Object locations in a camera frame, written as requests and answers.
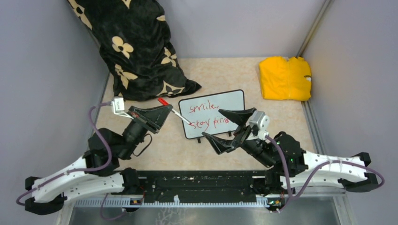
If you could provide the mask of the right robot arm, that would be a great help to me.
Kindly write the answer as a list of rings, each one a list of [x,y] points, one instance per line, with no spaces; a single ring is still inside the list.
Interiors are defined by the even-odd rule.
[[[233,139],[227,140],[203,132],[220,155],[238,148],[265,166],[265,193],[293,194],[294,188],[335,187],[348,192],[364,193],[381,187],[385,179],[369,168],[370,155],[360,152],[351,157],[313,153],[284,131],[270,137],[270,118],[251,108],[242,111],[220,109],[219,113],[237,125]]]

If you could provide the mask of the black framed whiteboard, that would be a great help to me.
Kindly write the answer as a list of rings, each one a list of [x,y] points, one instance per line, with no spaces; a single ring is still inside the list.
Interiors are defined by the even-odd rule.
[[[185,138],[202,138],[203,132],[211,135],[235,131],[237,125],[218,112],[244,110],[245,94],[241,89],[211,95],[182,99],[178,102],[180,114],[191,122],[183,123]]]

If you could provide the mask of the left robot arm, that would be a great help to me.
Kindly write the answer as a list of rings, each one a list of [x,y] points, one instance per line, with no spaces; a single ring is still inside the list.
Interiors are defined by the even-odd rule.
[[[17,198],[27,212],[48,215],[65,204],[100,194],[135,194],[140,190],[138,172],[119,170],[120,161],[135,156],[135,150],[147,136],[159,133],[173,106],[161,105],[141,109],[124,108],[123,101],[100,104],[110,106],[115,115],[130,119],[122,134],[94,127],[88,150],[76,161],[47,177],[30,176],[25,180],[25,194]]]

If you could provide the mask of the red marker cap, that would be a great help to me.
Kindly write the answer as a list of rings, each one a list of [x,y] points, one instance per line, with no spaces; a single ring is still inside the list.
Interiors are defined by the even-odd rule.
[[[169,105],[169,103],[163,99],[163,98],[158,98],[158,101],[162,104],[162,105]]]

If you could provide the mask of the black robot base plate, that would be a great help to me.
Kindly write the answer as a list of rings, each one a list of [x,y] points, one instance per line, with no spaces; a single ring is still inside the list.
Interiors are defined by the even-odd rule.
[[[144,195],[145,203],[254,203],[256,196],[288,193],[283,179],[264,170],[137,171],[132,187],[111,195]]]

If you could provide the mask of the red whiteboard marker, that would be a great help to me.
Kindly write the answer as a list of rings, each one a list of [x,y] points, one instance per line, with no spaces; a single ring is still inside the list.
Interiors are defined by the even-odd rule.
[[[184,123],[186,123],[186,124],[188,124],[188,125],[191,125],[191,122],[190,122],[188,119],[186,119],[183,115],[181,115],[177,110],[172,109],[171,111],[172,111],[177,117],[179,117]]]

